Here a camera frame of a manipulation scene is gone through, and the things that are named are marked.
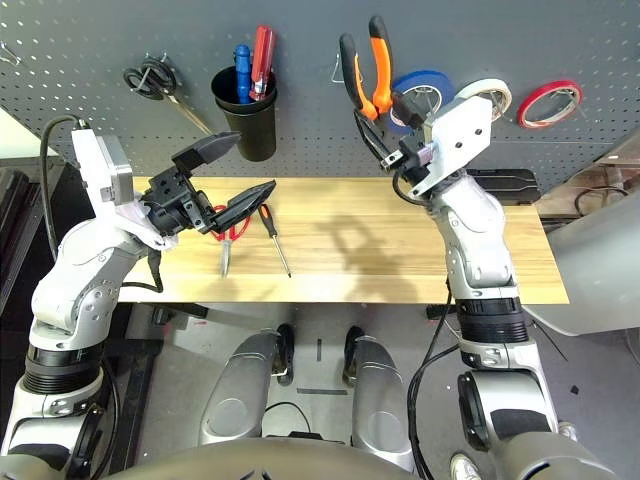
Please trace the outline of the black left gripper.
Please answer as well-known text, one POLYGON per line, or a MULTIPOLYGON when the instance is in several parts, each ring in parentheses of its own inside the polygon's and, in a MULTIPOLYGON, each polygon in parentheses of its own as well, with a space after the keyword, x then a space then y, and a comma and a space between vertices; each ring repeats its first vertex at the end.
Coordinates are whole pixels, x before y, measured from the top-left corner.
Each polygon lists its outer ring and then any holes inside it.
POLYGON ((176 167, 149 180, 149 188, 142 195, 141 202, 149 208, 147 218, 161 235, 177 235, 188 229, 202 234, 211 230, 223 233, 250 217, 269 198, 276 187, 275 180, 241 192, 227 202, 225 209, 214 214, 206 194, 196 190, 190 174, 185 174, 223 157, 239 141, 238 131, 213 134, 198 140, 171 157, 176 167))

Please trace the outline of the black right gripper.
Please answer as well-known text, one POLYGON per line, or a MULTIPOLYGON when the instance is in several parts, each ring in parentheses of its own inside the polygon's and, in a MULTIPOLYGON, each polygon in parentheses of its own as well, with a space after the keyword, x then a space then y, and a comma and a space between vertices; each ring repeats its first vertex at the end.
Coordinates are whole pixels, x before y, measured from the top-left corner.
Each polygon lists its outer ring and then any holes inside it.
MULTIPOLYGON (((426 94, 392 92, 392 122, 400 127, 420 128, 426 119, 426 94)), ((434 144, 422 137, 403 136, 399 147, 390 151, 377 125, 359 110, 353 112, 361 138, 380 166, 387 172, 399 172, 411 186, 429 175, 427 165, 432 161, 434 144)))

